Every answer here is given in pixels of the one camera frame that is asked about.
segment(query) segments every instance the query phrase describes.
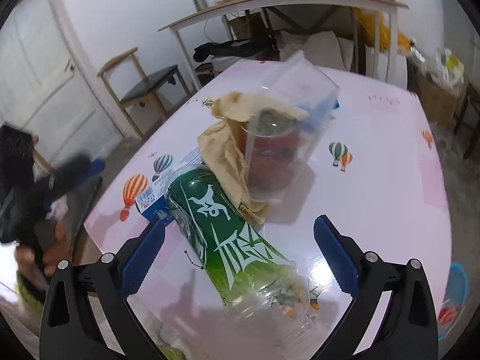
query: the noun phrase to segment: white door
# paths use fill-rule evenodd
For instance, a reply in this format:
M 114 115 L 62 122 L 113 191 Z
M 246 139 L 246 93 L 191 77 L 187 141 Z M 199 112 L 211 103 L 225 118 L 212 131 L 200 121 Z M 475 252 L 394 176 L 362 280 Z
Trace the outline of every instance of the white door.
M 37 134 L 52 165 L 79 151 L 105 157 L 122 135 L 57 28 L 49 0 L 23 0 L 0 30 L 0 116 Z

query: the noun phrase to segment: blue object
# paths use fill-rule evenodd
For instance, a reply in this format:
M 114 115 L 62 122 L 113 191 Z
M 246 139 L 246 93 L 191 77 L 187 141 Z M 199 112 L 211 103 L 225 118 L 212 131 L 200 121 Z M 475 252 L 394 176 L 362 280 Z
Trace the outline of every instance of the blue object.
M 332 229 L 321 216 L 315 220 L 313 225 L 315 241 L 342 292 L 354 298 L 359 293 L 359 271 L 337 234 L 337 230 Z
M 121 270 L 118 292 L 122 299 L 138 292 L 164 241 L 165 226 L 155 221 Z
M 170 213 L 170 208 L 165 199 L 165 195 L 161 196 L 160 199 L 157 199 L 150 207 L 142 212 L 142 216 L 149 221 L 154 219 L 160 219 L 164 226 L 169 225 L 175 220 L 173 215 Z
M 469 293 L 469 281 L 465 269 L 457 262 L 450 265 L 445 299 L 451 299 L 456 304 L 464 306 Z
M 329 115 L 331 109 L 340 107 L 338 100 L 335 101 L 335 106 L 333 108 L 330 108 L 329 104 L 331 103 L 326 101 L 319 102 L 316 104 L 315 108 L 310 107 L 309 104 L 298 105 L 300 109 L 307 111 L 309 114 L 308 117 L 298 122 L 298 126 L 307 133 L 318 131 L 325 117 Z
M 455 315 L 452 320 L 437 321 L 438 340 L 444 339 L 448 333 L 452 330 L 453 326 L 457 322 L 463 307 L 467 302 L 467 296 L 469 293 L 469 280 L 462 265 L 457 262 L 453 262 L 450 265 L 450 272 L 448 274 L 447 288 L 445 290 L 445 296 L 443 297 L 442 309 L 443 311 L 455 310 Z
M 103 170 L 105 169 L 105 160 L 102 160 L 101 158 L 97 158 L 92 161 L 90 164 L 90 170 L 88 172 L 88 177 L 97 175 L 99 173 L 102 173 Z

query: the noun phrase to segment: orange hot air balloon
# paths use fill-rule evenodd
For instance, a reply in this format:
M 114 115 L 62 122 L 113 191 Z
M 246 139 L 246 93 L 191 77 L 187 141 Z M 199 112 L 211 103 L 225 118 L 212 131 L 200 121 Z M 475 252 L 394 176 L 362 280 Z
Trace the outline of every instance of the orange hot air balloon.
M 431 147 L 432 147 L 433 144 L 434 144 L 434 136 L 433 136 L 433 135 L 431 134 L 431 132 L 428 131 L 428 130 L 422 130 L 421 135 L 422 135 L 423 139 L 424 139 L 425 142 L 428 144 L 428 147 L 429 147 L 430 150 L 431 150 Z
M 345 172 L 345 167 L 351 163 L 353 160 L 353 156 L 351 153 L 347 153 L 340 157 L 340 162 L 342 163 L 342 168 L 340 169 L 342 172 Z
M 125 222 L 130 213 L 130 207 L 135 204 L 135 198 L 148 186 L 148 180 L 144 175 L 133 175 L 123 187 L 123 202 L 125 208 L 120 211 L 120 220 Z

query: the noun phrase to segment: black chair seat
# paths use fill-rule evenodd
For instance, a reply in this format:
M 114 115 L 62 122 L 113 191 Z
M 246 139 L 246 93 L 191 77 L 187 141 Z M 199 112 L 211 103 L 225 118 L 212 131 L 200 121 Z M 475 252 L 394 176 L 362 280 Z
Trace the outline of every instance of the black chair seat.
M 164 69 L 159 70 L 148 76 L 147 78 L 140 81 L 135 85 L 129 92 L 123 96 L 120 100 L 120 103 L 127 102 L 128 100 L 138 99 L 139 97 L 145 96 L 152 89 L 158 86 L 162 81 L 167 80 L 175 71 L 178 65 L 174 64 L 173 66 L 165 67 Z

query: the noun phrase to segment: yellow bag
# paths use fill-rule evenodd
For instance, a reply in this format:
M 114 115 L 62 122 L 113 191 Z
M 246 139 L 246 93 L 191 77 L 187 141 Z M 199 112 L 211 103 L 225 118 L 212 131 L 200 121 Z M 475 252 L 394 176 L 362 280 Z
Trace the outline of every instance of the yellow bag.
M 357 19 L 365 29 L 367 45 L 375 46 L 375 13 L 360 8 L 355 8 Z M 380 13 L 380 51 L 390 48 L 390 29 L 384 24 L 383 13 Z M 398 52 L 407 54 L 410 52 L 410 40 L 402 31 L 398 31 Z

